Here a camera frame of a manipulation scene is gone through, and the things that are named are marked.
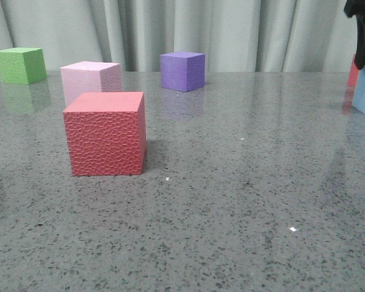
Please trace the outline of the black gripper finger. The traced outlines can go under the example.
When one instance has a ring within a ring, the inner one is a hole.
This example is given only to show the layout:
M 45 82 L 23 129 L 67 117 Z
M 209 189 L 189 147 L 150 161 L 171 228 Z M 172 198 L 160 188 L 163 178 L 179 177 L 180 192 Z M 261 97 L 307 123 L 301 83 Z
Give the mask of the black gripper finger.
M 356 18 L 357 48 L 354 62 L 356 67 L 361 70 L 365 67 L 365 1 L 347 0 L 344 13 L 348 18 Z

